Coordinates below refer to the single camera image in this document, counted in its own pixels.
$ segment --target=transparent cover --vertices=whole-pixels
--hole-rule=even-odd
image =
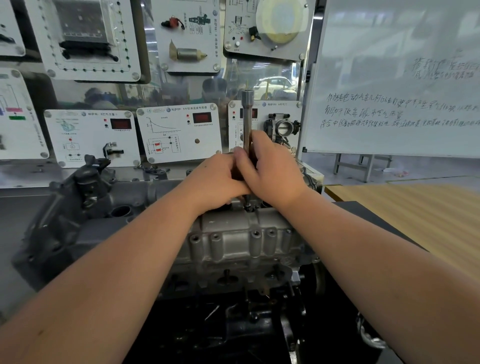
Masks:
[[[53,0],[64,41],[116,45],[110,6],[101,0]]]

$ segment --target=white circular component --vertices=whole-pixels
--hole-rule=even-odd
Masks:
[[[285,44],[307,30],[308,8],[304,0],[263,0],[258,3],[258,32],[272,42]]]

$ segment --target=whiteboard stand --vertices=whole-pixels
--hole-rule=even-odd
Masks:
[[[364,157],[368,158],[368,163],[366,166],[362,165]],[[392,156],[384,157],[384,156],[376,156],[375,154],[360,154],[358,165],[340,162],[341,158],[342,158],[342,153],[337,153],[335,157],[335,166],[333,167],[333,174],[338,174],[338,168],[340,166],[347,167],[347,168],[354,168],[356,170],[364,170],[365,171],[365,176],[363,177],[364,183],[368,183],[368,180],[370,179],[370,174],[372,173],[372,166],[373,166],[374,159],[387,160],[388,161],[387,168],[390,167],[390,163],[392,162]]]

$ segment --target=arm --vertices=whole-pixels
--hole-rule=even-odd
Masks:
[[[197,216],[249,193],[232,166],[232,155],[207,159],[56,277],[1,327],[0,361],[120,363]]]
[[[477,282],[308,189],[290,153],[264,133],[254,131],[253,144],[258,170],[235,150],[251,190],[289,220],[407,363],[478,362]]]

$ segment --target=wooden table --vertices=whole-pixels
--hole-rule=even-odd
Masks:
[[[449,184],[326,186],[358,201],[417,244],[480,281],[480,194]]]

